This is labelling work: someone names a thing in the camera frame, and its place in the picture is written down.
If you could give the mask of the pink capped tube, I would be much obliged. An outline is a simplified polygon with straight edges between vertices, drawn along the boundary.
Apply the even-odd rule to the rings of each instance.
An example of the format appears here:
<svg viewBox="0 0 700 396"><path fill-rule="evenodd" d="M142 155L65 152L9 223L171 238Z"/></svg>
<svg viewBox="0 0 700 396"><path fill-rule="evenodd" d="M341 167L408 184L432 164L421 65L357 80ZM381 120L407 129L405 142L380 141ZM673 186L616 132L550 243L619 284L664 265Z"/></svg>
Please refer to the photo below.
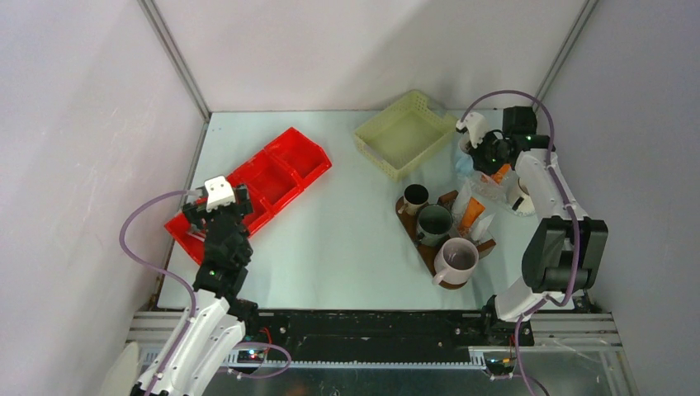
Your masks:
<svg viewBox="0 0 700 396"><path fill-rule="evenodd" d="M492 213L477 219L470 230L470 238L473 242L478 243L486 236L494 217L495 213Z"/></svg>

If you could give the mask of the dark green mug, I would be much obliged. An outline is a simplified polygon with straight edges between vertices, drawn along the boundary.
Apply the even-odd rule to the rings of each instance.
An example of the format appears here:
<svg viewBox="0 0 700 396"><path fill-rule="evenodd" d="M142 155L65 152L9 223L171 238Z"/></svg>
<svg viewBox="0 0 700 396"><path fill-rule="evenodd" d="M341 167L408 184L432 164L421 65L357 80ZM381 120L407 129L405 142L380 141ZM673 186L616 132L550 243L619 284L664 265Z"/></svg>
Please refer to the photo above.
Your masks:
<svg viewBox="0 0 700 396"><path fill-rule="evenodd" d="M417 214L415 244L435 248L448 237L452 222L449 209L438 204L423 207Z"/></svg>

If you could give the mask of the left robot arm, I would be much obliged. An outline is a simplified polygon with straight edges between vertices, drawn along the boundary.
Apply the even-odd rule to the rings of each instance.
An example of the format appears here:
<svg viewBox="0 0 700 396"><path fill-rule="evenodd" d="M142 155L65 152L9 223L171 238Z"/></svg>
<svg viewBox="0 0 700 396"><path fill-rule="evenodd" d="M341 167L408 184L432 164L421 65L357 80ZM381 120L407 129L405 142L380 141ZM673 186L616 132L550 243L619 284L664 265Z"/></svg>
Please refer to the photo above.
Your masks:
<svg viewBox="0 0 700 396"><path fill-rule="evenodd" d="M204 255L190 291L195 302L131 394L201 395L237 343L258 339L258 306L238 297L253 254L244 224L252 212L249 203L232 203L202 216Z"/></svg>

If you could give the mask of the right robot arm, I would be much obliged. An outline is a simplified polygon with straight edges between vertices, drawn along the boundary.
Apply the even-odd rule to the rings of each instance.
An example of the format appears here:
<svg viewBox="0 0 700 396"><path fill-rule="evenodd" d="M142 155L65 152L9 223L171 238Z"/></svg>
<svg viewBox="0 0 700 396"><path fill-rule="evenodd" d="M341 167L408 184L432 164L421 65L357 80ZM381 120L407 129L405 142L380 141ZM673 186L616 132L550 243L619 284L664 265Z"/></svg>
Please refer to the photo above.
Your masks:
<svg viewBox="0 0 700 396"><path fill-rule="evenodd" d="M608 226L592 219L573 197L551 137L487 130L468 133L463 147L475 170L484 174L510 165L526 187L539 220L523 253L521 277L494 297L495 313L480 322L483 339L500 345L512 336L512 323L527 321L547 303L564 307L575 291L593 285Z"/></svg>

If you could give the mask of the light blue mug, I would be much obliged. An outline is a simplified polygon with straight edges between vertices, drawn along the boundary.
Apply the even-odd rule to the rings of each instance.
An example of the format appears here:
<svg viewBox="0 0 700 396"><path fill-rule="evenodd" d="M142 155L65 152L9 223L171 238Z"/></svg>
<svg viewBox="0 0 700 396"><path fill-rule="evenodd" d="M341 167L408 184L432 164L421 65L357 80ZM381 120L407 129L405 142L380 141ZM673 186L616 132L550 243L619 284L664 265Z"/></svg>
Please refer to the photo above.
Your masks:
<svg viewBox="0 0 700 396"><path fill-rule="evenodd" d="M468 138L460 139L456 145L454 171L459 177L469 177L475 171L471 156L471 142Z"/></svg>

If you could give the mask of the white mug black handle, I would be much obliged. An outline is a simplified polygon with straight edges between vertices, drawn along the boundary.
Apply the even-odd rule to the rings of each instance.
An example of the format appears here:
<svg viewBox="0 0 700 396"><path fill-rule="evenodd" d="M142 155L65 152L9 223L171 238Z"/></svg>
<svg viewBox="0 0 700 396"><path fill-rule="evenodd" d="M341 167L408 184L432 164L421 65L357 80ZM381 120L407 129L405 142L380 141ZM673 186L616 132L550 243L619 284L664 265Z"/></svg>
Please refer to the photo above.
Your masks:
<svg viewBox="0 0 700 396"><path fill-rule="evenodd" d="M534 204L526 185L521 178L508 189L507 205L516 215L529 216L535 214Z"/></svg>

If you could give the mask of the white toothbrush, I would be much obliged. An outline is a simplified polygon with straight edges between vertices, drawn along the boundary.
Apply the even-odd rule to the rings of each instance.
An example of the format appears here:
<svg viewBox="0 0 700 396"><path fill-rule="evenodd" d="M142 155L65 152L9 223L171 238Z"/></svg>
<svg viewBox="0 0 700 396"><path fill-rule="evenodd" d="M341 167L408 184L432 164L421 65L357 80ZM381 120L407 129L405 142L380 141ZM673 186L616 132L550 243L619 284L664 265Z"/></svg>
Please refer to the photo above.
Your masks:
<svg viewBox="0 0 700 396"><path fill-rule="evenodd" d="M187 235L201 242L205 242L206 240L206 233L199 230L188 230Z"/></svg>

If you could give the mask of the pink white mug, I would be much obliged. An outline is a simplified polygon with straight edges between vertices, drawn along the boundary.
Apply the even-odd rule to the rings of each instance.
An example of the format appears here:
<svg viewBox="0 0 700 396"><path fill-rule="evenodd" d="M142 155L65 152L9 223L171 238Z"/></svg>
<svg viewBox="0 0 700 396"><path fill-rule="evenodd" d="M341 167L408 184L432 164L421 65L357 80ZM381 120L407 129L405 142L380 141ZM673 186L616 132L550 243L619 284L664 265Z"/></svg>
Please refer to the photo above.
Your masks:
<svg viewBox="0 0 700 396"><path fill-rule="evenodd" d="M432 283L462 287L471 278L479 258L476 245L468 239L448 239L433 261L436 274L433 276Z"/></svg>

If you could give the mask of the clear textured acrylic tray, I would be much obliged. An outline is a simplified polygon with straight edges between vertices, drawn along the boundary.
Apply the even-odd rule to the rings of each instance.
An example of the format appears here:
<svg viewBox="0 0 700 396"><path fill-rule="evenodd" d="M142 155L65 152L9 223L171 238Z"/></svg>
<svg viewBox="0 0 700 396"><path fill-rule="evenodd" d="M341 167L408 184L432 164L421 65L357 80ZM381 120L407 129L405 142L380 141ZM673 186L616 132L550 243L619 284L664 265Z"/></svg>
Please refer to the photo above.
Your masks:
<svg viewBox="0 0 700 396"><path fill-rule="evenodd" d="M517 184L517 180L518 176L513 170L507 171L500 183L483 172L477 171L467 178L473 193L511 212L513 212L513 204L508 202L508 193Z"/></svg>

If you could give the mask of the dark blue capped tube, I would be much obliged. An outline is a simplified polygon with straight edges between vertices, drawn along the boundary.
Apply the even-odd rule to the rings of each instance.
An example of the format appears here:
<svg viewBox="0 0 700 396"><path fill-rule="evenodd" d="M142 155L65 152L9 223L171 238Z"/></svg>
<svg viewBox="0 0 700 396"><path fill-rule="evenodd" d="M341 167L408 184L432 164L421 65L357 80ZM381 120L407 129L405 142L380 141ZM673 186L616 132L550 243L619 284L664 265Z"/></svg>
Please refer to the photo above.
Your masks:
<svg viewBox="0 0 700 396"><path fill-rule="evenodd" d="M452 217L455 220L461 220L472 196L471 183L469 180L463 178L460 180L460 183L460 189L451 207Z"/></svg>

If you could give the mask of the orange toothpaste tube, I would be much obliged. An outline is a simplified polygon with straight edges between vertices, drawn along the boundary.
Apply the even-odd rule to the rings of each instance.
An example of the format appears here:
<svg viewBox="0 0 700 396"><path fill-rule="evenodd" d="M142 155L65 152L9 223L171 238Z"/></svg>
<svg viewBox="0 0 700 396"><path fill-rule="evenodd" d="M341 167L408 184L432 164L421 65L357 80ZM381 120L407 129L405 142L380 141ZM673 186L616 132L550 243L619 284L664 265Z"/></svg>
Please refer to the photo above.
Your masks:
<svg viewBox="0 0 700 396"><path fill-rule="evenodd" d="M509 164L504 164L497 172L492 174L490 178L497 184L501 185L504 178L508 175L509 171L511 170L511 166Z"/></svg>
<svg viewBox="0 0 700 396"><path fill-rule="evenodd" d="M461 236L469 234L476 220L484 213L485 206L476 198L471 197L468 201L464 214L462 215L457 231Z"/></svg>

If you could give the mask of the cream plastic basket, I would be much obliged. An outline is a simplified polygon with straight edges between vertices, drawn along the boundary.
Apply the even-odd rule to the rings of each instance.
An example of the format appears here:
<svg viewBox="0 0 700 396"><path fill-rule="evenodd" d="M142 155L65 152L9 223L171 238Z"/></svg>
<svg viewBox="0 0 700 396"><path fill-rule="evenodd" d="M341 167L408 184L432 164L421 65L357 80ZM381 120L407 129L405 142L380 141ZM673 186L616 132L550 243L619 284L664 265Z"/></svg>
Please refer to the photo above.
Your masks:
<svg viewBox="0 0 700 396"><path fill-rule="evenodd" d="M452 141L456 122L437 101L411 90L355 129L354 142L398 182Z"/></svg>

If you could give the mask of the brown mug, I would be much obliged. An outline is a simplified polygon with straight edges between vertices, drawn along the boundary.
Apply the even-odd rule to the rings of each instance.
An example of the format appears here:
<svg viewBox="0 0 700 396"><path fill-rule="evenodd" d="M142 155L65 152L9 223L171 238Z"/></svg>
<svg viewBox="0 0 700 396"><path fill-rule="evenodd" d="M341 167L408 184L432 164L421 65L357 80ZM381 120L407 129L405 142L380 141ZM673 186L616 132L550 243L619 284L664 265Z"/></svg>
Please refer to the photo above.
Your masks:
<svg viewBox="0 0 700 396"><path fill-rule="evenodd" d="M404 189L402 200L397 213L416 215L419 209L428 202L428 189L421 184L411 184Z"/></svg>

